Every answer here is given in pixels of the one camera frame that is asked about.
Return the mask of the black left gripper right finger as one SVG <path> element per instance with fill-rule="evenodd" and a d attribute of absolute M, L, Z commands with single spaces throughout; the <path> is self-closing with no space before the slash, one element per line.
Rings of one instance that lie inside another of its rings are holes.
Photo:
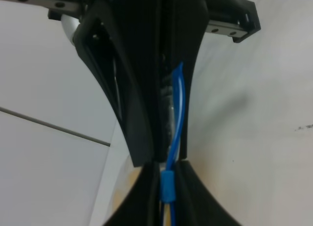
<path fill-rule="evenodd" d="M 179 160 L 175 164 L 175 188 L 176 225 L 239 225 L 206 189 L 187 160 Z"/>

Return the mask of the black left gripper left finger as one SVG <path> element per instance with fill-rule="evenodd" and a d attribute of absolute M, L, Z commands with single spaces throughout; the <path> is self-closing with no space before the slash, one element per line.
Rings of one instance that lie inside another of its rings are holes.
<path fill-rule="evenodd" d="M 158 226 L 160 170 L 156 162 L 146 163 L 121 206 L 106 226 Z"/>

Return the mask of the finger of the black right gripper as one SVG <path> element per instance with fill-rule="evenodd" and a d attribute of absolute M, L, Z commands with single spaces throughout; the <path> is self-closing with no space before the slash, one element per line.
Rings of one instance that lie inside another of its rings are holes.
<path fill-rule="evenodd" d="M 74 45 L 110 102 L 135 166 L 160 161 L 160 0 L 94 0 Z"/>

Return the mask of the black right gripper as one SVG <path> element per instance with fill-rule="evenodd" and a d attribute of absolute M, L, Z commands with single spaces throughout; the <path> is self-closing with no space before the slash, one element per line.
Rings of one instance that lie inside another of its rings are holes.
<path fill-rule="evenodd" d="M 94 0 L 4 0 L 41 6 L 48 18 L 61 20 L 62 15 L 80 19 Z M 185 115 L 180 137 L 179 159 L 187 158 L 188 112 L 191 83 L 199 48 L 211 19 L 224 26 L 232 25 L 241 33 L 229 33 L 240 43 L 261 29 L 255 3 L 249 0 L 162 0 L 160 24 L 161 72 L 170 73 L 183 63 Z"/>

